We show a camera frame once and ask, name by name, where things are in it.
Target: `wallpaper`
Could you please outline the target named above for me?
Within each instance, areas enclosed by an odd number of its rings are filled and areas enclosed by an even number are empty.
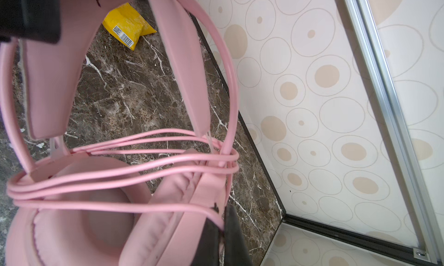
[[[378,1],[372,3],[380,7],[376,19],[382,27],[403,0]],[[344,27],[335,0],[198,2],[230,50],[239,79],[242,117],[287,213],[417,247],[369,105],[364,87],[368,79],[360,76],[354,59],[357,44],[349,42],[351,27],[347,23]],[[390,36],[397,28],[403,29]],[[417,34],[405,28],[381,30],[399,43]],[[204,28],[203,32],[224,74],[217,48]],[[442,46],[442,36],[435,36],[436,44]],[[387,50],[394,61],[406,57],[405,47]],[[404,65],[398,59],[396,74],[402,76],[414,60]],[[418,87],[417,80],[399,79],[397,86],[408,91]],[[412,105],[409,97],[405,100]],[[417,121],[423,113],[414,116],[412,120]],[[428,131],[418,132],[424,142],[432,138]],[[424,148],[427,156],[430,150]],[[432,155],[427,163],[440,158]]]
[[[444,0],[369,2],[443,234]]]
[[[281,224],[261,266],[405,266],[391,258]]]

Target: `brown marble surface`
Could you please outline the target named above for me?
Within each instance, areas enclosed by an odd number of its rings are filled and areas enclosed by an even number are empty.
[[[144,18],[156,28],[147,5],[135,3]],[[223,139],[228,120],[229,99],[210,57],[202,47],[210,96],[211,134]],[[25,128],[22,78],[14,68],[14,92],[19,124]],[[120,44],[102,26],[90,47],[77,88],[67,133],[69,148],[106,141],[158,128],[177,127],[191,130],[178,86],[169,66],[158,33],[140,38],[135,51]],[[4,247],[9,225],[17,210],[5,194],[8,178],[21,167],[0,125],[0,264],[4,264]],[[23,132],[32,156],[48,155],[48,141],[31,141]],[[236,207],[241,228],[254,265],[259,265],[278,228],[281,215],[276,198],[262,171],[247,135],[238,123],[234,147],[240,153],[240,171],[235,175],[230,202]],[[134,148],[146,148],[139,145]],[[200,143],[169,142],[153,147],[189,148],[208,151]],[[129,164],[139,164],[159,155],[125,155],[116,157]],[[155,191],[160,180],[149,182]]]

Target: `headset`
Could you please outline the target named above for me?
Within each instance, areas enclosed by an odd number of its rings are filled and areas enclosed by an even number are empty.
[[[193,130],[159,129],[68,149],[63,135],[82,64],[108,12],[130,0],[59,0],[56,44],[12,37],[0,44],[0,108],[23,171],[8,180],[7,194],[19,207],[6,242],[8,266],[191,265],[207,219],[224,233],[222,215],[239,154],[238,86],[230,52],[195,0],[148,0]],[[210,104],[196,28],[202,22],[219,49],[230,96],[224,141],[210,136]],[[28,134],[49,139],[50,156],[34,161],[14,108],[12,68],[17,44],[24,79]],[[122,150],[164,141],[199,141],[194,149]],[[166,153],[128,165],[104,155]],[[161,166],[171,167],[155,170]],[[151,173],[141,175],[143,170]],[[145,182],[163,177],[151,194]]]

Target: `yellow plastic bag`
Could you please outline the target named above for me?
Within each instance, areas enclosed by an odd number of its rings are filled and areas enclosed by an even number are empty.
[[[129,3],[110,11],[102,24],[111,35],[131,50],[136,47],[139,36],[157,32]]]

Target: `ear cushion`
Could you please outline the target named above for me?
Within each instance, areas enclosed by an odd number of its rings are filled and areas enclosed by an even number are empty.
[[[184,152],[187,153],[197,151],[189,149]],[[181,162],[175,163],[173,167],[197,164],[197,161]],[[192,172],[164,177],[149,203],[189,203],[200,177],[201,173]],[[119,265],[156,265],[182,215],[182,212],[143,213],[123,248]]]
[[[125,166],[128,165],[114,158],[87,157],[72,163],[56,176]],[[148,187],[142,183],[45,199],[147,203],[150,198]],[[131,213],[40,210],[33,219],[35,251],[46,266],[118,265],[120,252],[135,221]]]

